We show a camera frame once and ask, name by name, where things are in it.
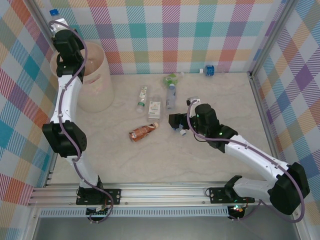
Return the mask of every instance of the plastic bottle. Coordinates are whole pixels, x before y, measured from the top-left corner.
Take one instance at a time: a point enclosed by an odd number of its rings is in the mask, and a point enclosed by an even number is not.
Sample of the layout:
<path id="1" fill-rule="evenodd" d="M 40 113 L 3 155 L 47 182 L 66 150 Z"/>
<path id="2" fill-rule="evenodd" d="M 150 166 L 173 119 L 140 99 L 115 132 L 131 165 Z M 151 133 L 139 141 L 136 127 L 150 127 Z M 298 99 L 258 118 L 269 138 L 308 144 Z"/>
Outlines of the plastic bottle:
<path id="1" fill-rule="evenodd" d="M 61 18 L 58 9 L 51 9 L 49 12 L 52 17 L 52 20 L 57 20 Z"/>
<path id="2" fill-rule="evenodd" d="M 156 130 L 159 127 L 159 124 L 157 122 L 154 122 L 150 125 L 141 126 L 131 132 L 129 132 L 129 137 L 133 142 L 137 142 L 140 139 L 145 138 L 148 136 L 149 133 Z"/>
<path id="3" fill-rule="evenodd" d="M 154 96 L 149 100 L 148 122 L 160 122 L 161 116 L 161 98 Z"/>
<path id="4" fill-rule="evenodd" d="M 138 104 L 136 106 L 136 111 L 138 113 L 143 113 L 145 110 L 145 105 L 147 102 L 147 86 L 140 87 L 139 97 L 138 97 Z"/>
<path id="5" fill-rule="evenodd" d="M 166 109 L 174 109 L 176 105 L 176 86 L 171 83 L 166 90 L 166 101 L 165 107 Z"/>
<path id="6" fill-rule="evenodd" d="M 205 74 L 206 76 L 213 76 L 215 74 L 215 67 L 213 65 L 206 65 L 203 68 L 199 69 L 200 74 Z"/>
<path id="7" fill-rule="evenodd" d="M 51 9 L 49 12 L 52 17 L 52 20 L 68 25 L 66 20 L 62 16 L 60 16 L 59 11 L 57 9 Z M 66 29 L 64 26 L 57 23 L 52 24 L 51 27 L 52 28 L 50 28 L 50 30 L 52 35 L 55 35 L 60 30 Z"/>
<path id="8" fill-rule="evenodd" d="M 178 80 L 183 78 L 185 76 L 184 72 L 180 72 L 180 73 L 171 73 L 168 76 L 165 76 L 163 78 L 163 83 L 165 86 L 169 87 L 170 84 L 174 84 L 176 85 L 178 83 Z"/>
<path id="9" fill-rule="evenodd" d="M 205 74 L 206 76 L 213 76 L 216 73 L 223 74 L 225 72 L 223 66 L 206 65 L 204 68 L 199 69 L 199 73 Z"/>
<path id="10" fill-rule="evenodd" d="M 179 132 L 181 136 L 185 136 L 187 134 L 186 130 L 183 129 L 183 126 L 180 124 L 179 128 L 174 128 L 175 131 Z"/>

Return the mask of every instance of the colorful checkered pattern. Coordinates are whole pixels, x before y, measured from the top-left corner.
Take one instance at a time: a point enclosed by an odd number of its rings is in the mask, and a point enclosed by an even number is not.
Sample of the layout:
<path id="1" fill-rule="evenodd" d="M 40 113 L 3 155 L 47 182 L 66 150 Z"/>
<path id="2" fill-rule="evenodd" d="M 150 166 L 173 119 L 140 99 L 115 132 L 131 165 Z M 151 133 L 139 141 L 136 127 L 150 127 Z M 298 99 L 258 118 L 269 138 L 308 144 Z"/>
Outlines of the colorful checkered pattern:
<path id="1" fill-rule="evenodd" d="M 274 0 L 38 0 L 102 45 L 112 74 L 247 72 Z"/>
<path id="2" fill-rule="evenodd" d="M 57 95 L 53 54 L 23 0 L 0 0 L 0 239 L 15 240 L 53 152 L 42 134 Z"/>
<path id="3" fill-rule="evenodd" d="M 281 159 L 306 171 L 308 228 L 320 237 L 320 1 L 299 1 L 256 83 Z"/>
<path id="4" fill-rule="evenodd" d="M 251 72 L 253 70 L 254 66 L 256 65 L 257 59 L 260 56 L 262 49 L 264 49 L 266 43 L 268 42 L 269 36 L 270 36 L 272 30 L 274 29 L 274 27 L 276 26 L 277 20 L 281 16 L 281 13 L 282 13 L 283 9 L 285 8 L 287 1 L 288 0 L 281 0 L 281 3 L 279 4 L 279 7 L 276 10 L 276 12 L 273 16 L 273 19 L 268 27 L 268 30 L 265 32 L 265 35 L 260 43 L 260 46 L 254 55 L 253 61 L 252 61 L 250 68 L 249 68 L 249 72 Z"/>

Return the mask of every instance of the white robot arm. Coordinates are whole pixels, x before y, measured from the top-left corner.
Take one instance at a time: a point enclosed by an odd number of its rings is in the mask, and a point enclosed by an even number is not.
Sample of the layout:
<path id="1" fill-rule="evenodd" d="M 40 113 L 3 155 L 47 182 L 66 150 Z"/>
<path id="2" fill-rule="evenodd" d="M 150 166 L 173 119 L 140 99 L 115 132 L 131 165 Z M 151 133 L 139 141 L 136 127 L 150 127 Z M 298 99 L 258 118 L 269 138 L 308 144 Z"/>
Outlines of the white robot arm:
<path id="1" fill-rule="evenodd" d="M 234 129 L 220 124 L 215 110 L 209 104 L 201 104 L 198 97 L 189 98 L 187 105 L 189 115 L 178 113 L 169 116 L 172 128 L 182 125 L 183 129 L 191 129 L 195 135 L 206 139 L 211 147 L 241 160 L 265 179 L 252 180 L 240 175 L 234 176 L 224 186 L 229 199 L 232 201 L 250 197 L 271 202 L 280 212 L 291 215 L 301 203 L 301 199 L 284 171 L 291 175 L 305 198 L 310 189 L 304 168 L 297 162 L 289 165 L 275 159 L 247 142 Z"/>
<path id="2" fill-rule="evenodd" d="M 68 27 L 63 18 L 57 22 Z M 53 45 L 59 52 L 56 60 L 58 96 L 50 123 L 42 126 L 42 132 L 53 151 L 65 158 L 82 178 L 76 204 L 104 204 L 106 195 L 103 184 L 86 160 L 87 137 L 75 123 L 78 95 L 85 73 L 85 67 L 82 68 L 84 58 L 80 50 L 85 46 L 74 32 L 57 22 L 51 27 L 54 33 Z"/>

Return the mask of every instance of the white tabletop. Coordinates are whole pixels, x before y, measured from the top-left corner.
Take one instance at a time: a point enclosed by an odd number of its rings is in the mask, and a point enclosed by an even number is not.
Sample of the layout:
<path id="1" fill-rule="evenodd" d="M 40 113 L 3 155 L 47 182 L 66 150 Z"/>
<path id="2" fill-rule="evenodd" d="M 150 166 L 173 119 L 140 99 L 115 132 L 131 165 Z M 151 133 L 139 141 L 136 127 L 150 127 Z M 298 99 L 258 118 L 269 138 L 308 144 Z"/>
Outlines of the white tabletop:
<path id="1" fill-rule="evenodd" d="M 99 113 L 77 109 L 76 124 L 87 136 L 87 160 L 103 183 L 228 181 L 234 175 L 261 179 L 250 166 L 223 154 L 193 134 L 174 132 L 162 112 L 160 126 L 146 138 L 132 142 L 128 133 L 149 124 L 147 111 L 136 112 L 139 87 L 148 95 L 166 99 L 162 77 L 166 74 L 113 75 L 115 98 Z M 267 138 L 246 73 L 221 73 L 213 77 L 186 74 L 177 84 L 175 113 L 186 113 L 188 97 L 198 96 L 215 109 L 221 124 L 270 154 Z M 51 183 L 78 183 L 69 163 L 58 157 Z"/>

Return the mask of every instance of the beige plastic bin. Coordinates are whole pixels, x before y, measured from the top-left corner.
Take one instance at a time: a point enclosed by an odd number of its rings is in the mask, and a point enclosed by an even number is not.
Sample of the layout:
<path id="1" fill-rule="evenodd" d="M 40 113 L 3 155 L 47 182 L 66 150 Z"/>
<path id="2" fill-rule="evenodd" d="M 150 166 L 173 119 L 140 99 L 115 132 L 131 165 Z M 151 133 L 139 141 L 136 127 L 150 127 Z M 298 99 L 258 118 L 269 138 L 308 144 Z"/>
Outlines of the beige plastic bin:
<path id="1" fill-rule="evenodd" d="M 97 113 L 111 105 L 115 94 L 104 50 L 93 42 L 85 43 L 88 48 L 88 57 L 77 104 L 86 112 Z M 57 55 L 58 52 L 50 61 L 50 68 L 54 75 L 57 75 Z"/>

